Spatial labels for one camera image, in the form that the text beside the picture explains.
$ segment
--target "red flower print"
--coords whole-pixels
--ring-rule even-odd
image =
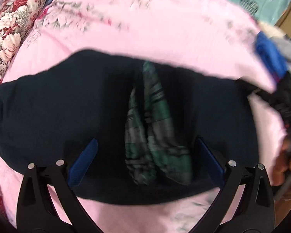
[[[44,18],[46,15],[47,15],[47,11],[48,11],[48,8],[46,8],[41,14],[40,16],[37,17],[38,20]]]
[[[13,8],[12,8],[12,11],[16,11],[20,6],[23,6],[27,3],[28,0],[16,0],[14,3],[13,3]]]

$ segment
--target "bed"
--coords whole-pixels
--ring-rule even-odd
[[[19,38],[11,40],[12,54],[2,48],[0,59],[5,66],[0,70],[0,83],[47,70],[79,50],[95,49],[164,61],[219,78],[246,77],[270,92],[275,89],[274,81],[254,53],[259,26],[227,0],[53,0],[44,8],[43,1],[31,5],[31,9],[40,12],[32,12],[26,29],[33,27],[27,35],[20,32]],[[75,79],[81,79],[77,66]],[[259,99],[251,97],[250,105],[260,161],[269,173],[285,135],[283,123]],[[13,226],[21,181],[22,175],[0,157],[0,205]],[[149,206],[118,206],[81,198],[80,202],[104,232],[114,228],[117,232],[188,232],[217,192],[215,189]],[[241,192],[240,188],[225,221],[232,217]],[[69,222],[51,187],[50,193],[60,218]]]

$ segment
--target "pillow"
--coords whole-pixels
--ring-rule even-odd
[[[0,83],[46,0],[0,0]]]

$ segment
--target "black robotic device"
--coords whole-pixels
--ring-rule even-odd
[[[240,87],[255,93],[277,110],[291,134],[291,106],[280,94],[269,94],[245,81]],[[190,233],[284,233],[291,232],[291,210],[275,228],[274,200],[278,200],[291,183],[291,173],[279,190],[273,191],[262,164],[244,168],[237,162],[226,161],[217,151],[208,148],[197,137],[193,145],[199,148],[200,157],[213,183],[220,188],[215,201]],[[0,212],[0,232],[4,233],[99,233],[101,229],[92,221],[67,184],[68,168],[63,160],[53,166],[28,165],[19,193],[17,229]],[[54,186],[58,198],[72,225],[58,218],[48,192],[47,184]],[[234,217],[221,224],[239,185],[245,184],[244,193]]]

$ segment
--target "dark navy garment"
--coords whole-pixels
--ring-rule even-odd
[[[84,50],[48,71],[1,84],[0,156],[23,174],[29,163],[69,160],[95,138],[97,155],[73,190],[79,197],[125,205],[163,203],[213,188],[199,149],[192,147],[196,136],[227,160],[258,163],[251,109],[235,81],[153,63],[177,143],[190,149],[194,178],[190,185],[160,178],[152,185],[135,184],[125,164],[124,134],[131,91],[143,85],[143,63]],[[143,102],[142,90],[136,98]]]

